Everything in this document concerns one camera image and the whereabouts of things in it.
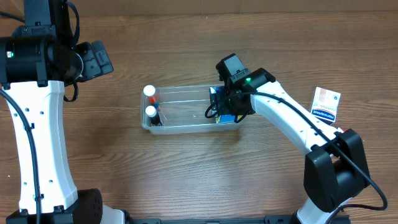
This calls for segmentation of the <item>blue yellow lozenge box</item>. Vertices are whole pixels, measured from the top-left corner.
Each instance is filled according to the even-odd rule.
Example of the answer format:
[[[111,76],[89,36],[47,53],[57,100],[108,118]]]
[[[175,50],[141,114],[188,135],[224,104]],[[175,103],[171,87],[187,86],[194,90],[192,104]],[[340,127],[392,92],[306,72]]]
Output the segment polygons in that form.
[[[235,115],[232,115],[229,109],[224,105],[226,98],[226,91],[223,86],[213,86],[209,88],[211,115],[215,119],[215,123],[227,123],[235,120]]]

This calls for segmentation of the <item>orange tube white cap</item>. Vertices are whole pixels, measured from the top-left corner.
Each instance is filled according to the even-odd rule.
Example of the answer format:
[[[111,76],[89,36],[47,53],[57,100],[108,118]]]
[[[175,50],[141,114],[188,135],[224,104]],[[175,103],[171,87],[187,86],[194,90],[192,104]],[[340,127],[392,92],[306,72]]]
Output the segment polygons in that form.
[[[157,111],[161,110],[160,103],[157,98],[157,90],[153,85],[146,85],[143,89],[143,93],[146,96],[149,104],[153,106]]]

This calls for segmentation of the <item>black bottle white cap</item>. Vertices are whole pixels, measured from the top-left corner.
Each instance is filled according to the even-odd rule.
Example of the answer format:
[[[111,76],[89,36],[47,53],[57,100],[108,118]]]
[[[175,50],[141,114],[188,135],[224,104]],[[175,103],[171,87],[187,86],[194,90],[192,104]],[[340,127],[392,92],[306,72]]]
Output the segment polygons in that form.
[[[162,126],[163,123],[160,119],[159,112],[154,106],[147,106],[145,108],[145,113],[147,117],[150,119],[150,122],[153,126]]]

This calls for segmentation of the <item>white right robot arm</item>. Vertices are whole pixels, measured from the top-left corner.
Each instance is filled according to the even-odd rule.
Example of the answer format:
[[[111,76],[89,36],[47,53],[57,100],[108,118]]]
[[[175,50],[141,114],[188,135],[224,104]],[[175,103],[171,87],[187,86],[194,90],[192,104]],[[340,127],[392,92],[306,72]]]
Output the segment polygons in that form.
[[[250,71],[236,54],[216,65],[224,83],[221,98],[208,109],[213,116],[230,114],[235,123],[257,113],[276,126],[305,158],[307,201],[291,223],[330,223],[369,185],[362,139],[352,129],[330,126],[291,98],[267,70]]]

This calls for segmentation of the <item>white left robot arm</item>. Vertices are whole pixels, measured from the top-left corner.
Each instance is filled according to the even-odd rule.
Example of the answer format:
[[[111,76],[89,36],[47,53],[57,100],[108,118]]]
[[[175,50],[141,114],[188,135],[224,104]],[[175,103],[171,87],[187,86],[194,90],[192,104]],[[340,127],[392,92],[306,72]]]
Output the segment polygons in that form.
[[[128,223],[98,189],[78,190],[63,128],[67,86],[111,73],[101,41],[80,42],[69,1],[26,1],[24,21],[1,39],[1,95],[14,124],[21,172],[19,208],[7,223]]]

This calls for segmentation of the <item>clear plastic container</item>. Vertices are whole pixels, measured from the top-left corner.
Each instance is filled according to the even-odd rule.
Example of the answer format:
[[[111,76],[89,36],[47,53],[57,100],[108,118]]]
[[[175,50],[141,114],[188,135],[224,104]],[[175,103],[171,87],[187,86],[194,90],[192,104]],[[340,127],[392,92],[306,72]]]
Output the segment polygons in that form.
[[[211,105],[210,88],[212,85],[157,87],[156,98],[160,104],[161,126],[154,126],[146,115],[150,105],[147,96],[141,94],[141,126],[152,134],[187,134],[212,131],[229,131],[239,128],[239,124],[230,119],[216,122],[215,118],[205,117],[206,109]]]

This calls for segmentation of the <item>white blue plaster box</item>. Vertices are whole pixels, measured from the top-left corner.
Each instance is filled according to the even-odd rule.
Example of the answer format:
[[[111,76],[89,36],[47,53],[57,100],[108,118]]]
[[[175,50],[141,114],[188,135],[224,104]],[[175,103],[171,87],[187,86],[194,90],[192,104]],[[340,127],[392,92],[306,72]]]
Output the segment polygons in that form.
[[[336,121],[341,94],[316,87],[310,113],[328,125]]]

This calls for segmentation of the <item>red white medicine box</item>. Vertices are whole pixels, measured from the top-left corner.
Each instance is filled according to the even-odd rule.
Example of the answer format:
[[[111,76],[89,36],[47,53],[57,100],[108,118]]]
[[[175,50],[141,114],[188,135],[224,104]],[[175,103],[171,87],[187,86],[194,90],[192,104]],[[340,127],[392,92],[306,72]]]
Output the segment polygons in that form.
[[[340,127],[339,127],[339,128],[337,128],[337,130],[338,130],[338,132],[340,132],[340,133],[343,133],[343,132],[345,132],[345,130],[344,130],[344,129],[341,129]]]

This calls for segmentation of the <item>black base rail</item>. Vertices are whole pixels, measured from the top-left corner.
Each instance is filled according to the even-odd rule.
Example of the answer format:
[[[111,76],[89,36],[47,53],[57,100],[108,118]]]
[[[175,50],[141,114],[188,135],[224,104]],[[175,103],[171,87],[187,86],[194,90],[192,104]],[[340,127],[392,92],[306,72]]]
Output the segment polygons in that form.
[[[295,215],[266,215],[264,218],[222,218],[161,220],[159,218],[132,219],[128,224],[294,224],[300,223]]]

